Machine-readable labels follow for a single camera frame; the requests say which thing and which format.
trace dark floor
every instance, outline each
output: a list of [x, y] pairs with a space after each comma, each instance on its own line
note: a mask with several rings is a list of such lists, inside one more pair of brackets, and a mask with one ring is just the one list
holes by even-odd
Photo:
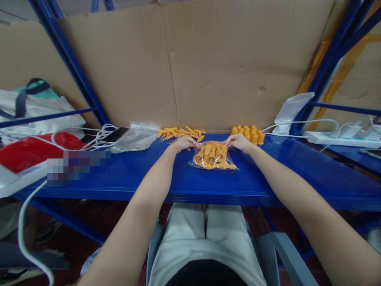
[[[71, 210], [74, 215], [79, 217], [88, 225], [92, 226], [103, 235], [108, 236], [124, 209], [127, 202], [120, 201], [85, 201], [76, 200], [59, 200], [59, 203], [67, 210]], [[160, 223], [165, 223], [171, 204], [165, 204], [160, 212]], [[243, 213], [249, 223], [254, 238], [262, 236], [271, 231], [268, 221], [266, 220], [262, 209], [252, 209], [251, 207], [243, 207]], [[277, 231], [286, 232], [291, 241], [297, 246], [297, 222], [286, 209], [267, 208], [271, 220], [274, 223]], [[48, 221], [49, 217], [43, 215], [41, 221]], [[74, 283], [79, 278], [79, 272], [82, 264], [90, 256], [99, 245], [88, 238], [78, 234], [74, 230], [62, 226], [55, 237], [45, 244], [42, 249], [58, 249], [65, 252], [67, 260], [70, 262], [68, 271], [54, 271], [55, 286], [66, 286]], [[324, 273], [319, 261], [316, 257], [311, 257], [306, 260], [307, 266], [319, 285], [331, 285], [327, 275]], [[279, 271], [281, 285], [292, 285], [287, 273], [284, 270]], [[146, 266], [144, 265], [139, 286], [145, 285]], [[19, 283], [20, 286], [48, 285], [47, 278], [43, 276], [35, 277]]]

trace white pants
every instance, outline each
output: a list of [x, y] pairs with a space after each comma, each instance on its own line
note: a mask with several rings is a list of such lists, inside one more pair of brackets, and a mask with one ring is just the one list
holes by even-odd
[[202, 259], [227, 265], [248, 285], [266, 285], [240, 206], [206, 211], [205, 205], [173, 204], [149, 285], [164, 286], [188, 262]]

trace smartphone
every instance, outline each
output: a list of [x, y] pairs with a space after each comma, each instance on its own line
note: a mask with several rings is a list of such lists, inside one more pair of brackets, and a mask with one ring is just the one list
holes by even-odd
[[128, 129], [129, 128], [127, 128], [127, 127], [119, 127], [113, 133], [104, 137], [100, 142], [101, 143], [108, 143], [108, 144], [115, 143], [120, 137], [122, 137], [124, 135], [124, 133], [127, 132]]
[[381, 149], [360, 149], [360, 152], [381, 160]]

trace white cable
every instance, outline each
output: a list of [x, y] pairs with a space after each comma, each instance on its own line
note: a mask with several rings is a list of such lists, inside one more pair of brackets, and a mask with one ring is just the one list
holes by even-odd
[[307, 123], [307, 122], [318, 122], [318, 121], [330, 121], [330, 122], [333, 122], [335, 125], [336, 125], [336, 130], [339, 129], [339, 124], [336, 120], [333, 120], [333, 119], [315, 119], [315, 120], [307, 120], [307, 121], [292, 121], [292, 122], [284, 122], [284, 123], [278, 123], [278, 124], [274, 124], [274, 125], [271, 125], [265, 129], [262, 130], [262, 132], [266, 131], [267, 129], [270, 129], [271, 127], [275, 127], [275, 126], [278, 126], [278, 125], [283, 125], [283, 124], [290, 124], [290, 123]]
[[280, 134], [273, 134], [273, 133], [267, 133], [264, 134], [274, 135], [274, 136], [281, 136], [281, 137], [295, 137], [295, 138], [307, 138], [307, 136], [296, 136], [296, 135], [280, 135]]
[[381, 135], [381, 133], [374, 126], [372, 115], [369, 115], [369, 120], [370, 120], [370, 125], [372, 126], [373, 130], [376, 131], [376, 133]]
[[[92, 128], [83, 128], [83, 127], [69, 127], [69, 128], [64, 128], [64, 129], [61, 129], [61, 130], [54, 132], [52, 134], [52, 137], [51, 137], [51, 140], [52, 140], [51, 142], [48, 140], [45, 140], [43, 138], [40, 138], [38, 136], [34, 136], [34, 135], [30, 135], [29, 137], [33, 137], [33, 138], [36, 138], [38, 140], [44, 141], [44, 142], [49, 143], [51, 145], [54, 145], [57, 148], [60, 148], [61, 150], [64, 150], [64, 151], [89, 151], [90, 149], [93, 149], [92, 151], [94, 151], [95, 149], [99, 149], [99, 148], [112, 147], [116, 144], [116, 142], [114, 142], [114, 143], [105, 145], [104, 143], [101, 142], [102, 139], [104, 139], [105, 137], [107, 137], [108, 135], [110, 135], [113, 132], [113, 131], [106, 130], [106, 128], [117, 129], [117, 127], [112, 125], [112, 124], [105, 124], [102, 126], [102, 129], [92, 129]], [[92, 130], [92, 131], [98, 131], [98, 132], [96, 135], [91, 134], [91, 136], [95, 136], [95, 138], [93, 140], [91, 140], [89, 143], [87, 143], [84, 147], [82, 147], [79, 150], [71, 150], [71, 149], [66, 149], [63, 146], [59, 145], [55, 140], [57, 133], [62, 132], [62, 131], [67, 130], [67, 129], [82, 129], [82, 130]], [[12, 132], [3, 133], [3, 134], [4, 135], [23, 136], [23, 137], [25, 136], [25, 134], [18, 134], [18, 133], [12, 133]]]
[[19, 241], [19, 248], [21, 250], [21, 253], [25, 256], [26, 259], [28, 259], [31, 263], [35, 264], [38, 266], [42, 271], [45, 272], [45, 274], [48, 276], [49, 279], [49, 285], [53, 286], [54, 285], [54, 275], [53, 272], [47, 267], [44, 263], [39, 261], [37, 258], [35, 258], [26, 248], [25, 242], [24, 242], [24, 216], [25, 216], [25, 211], [27, 209], [28, 203], [31, 201], [33, 196], [43, 187], [46, 185], [48, 181], [43, 182], [37, 189], [35, 189], [25, 200], [23, 203], [23, 206], [21, 207], [20, 210], [20, 215], [19, 215], [19, 226], [17, 230], [18, 234], [18, 241]]
[[331, 145], [333, 144], [333, 142], [334, 142], [335, 140], [337, 140], [337, 138], [340, 136], [340, 132], [341, 132], [341, 130], [343, 129], [343, 127], [346, 126], [346, 125], [349, 125], [349, 124], [353, 124], [353, 123], [352, 123], [352, 122], [347, 122], [347, 123], [343, 124], [343, 125], [339, 128], [339, 130], [338, 130], [338, 132], [337, 132], [337, 134], [336, 134], [336, 137], [334, 138], [334, 140], [332, 141], [332, 143], [331, 143], [331, 144], [328, 144], [327, 146], [325, 146], [324, 148], [322, 148], [319, 152], [323, 152], [325, 149], [327, 149], [329, 146], [331, 146]]

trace hand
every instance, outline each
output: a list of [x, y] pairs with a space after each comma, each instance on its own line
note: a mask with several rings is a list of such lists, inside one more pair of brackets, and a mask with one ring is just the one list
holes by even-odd
[[250, 148], [254, 148], [255, 146], [241, 133], [230, 135], [229, 138], [225, 140], [225, 145], [229, 144], [245, 153], [248, 153]]
[[201, 145], [200, 143], [197, 143], [193, 138], [189, 138], [187, 136], [184, 136], [177, 140], [175, 143], [173, 143], [169, 148], [173, 148], [176, 150], [176, 153], [179, 153], [180, 151], [187, 149], [188, 151], [191, 150], [191, 147], [194, 147], [196, 149], [200, 149]]

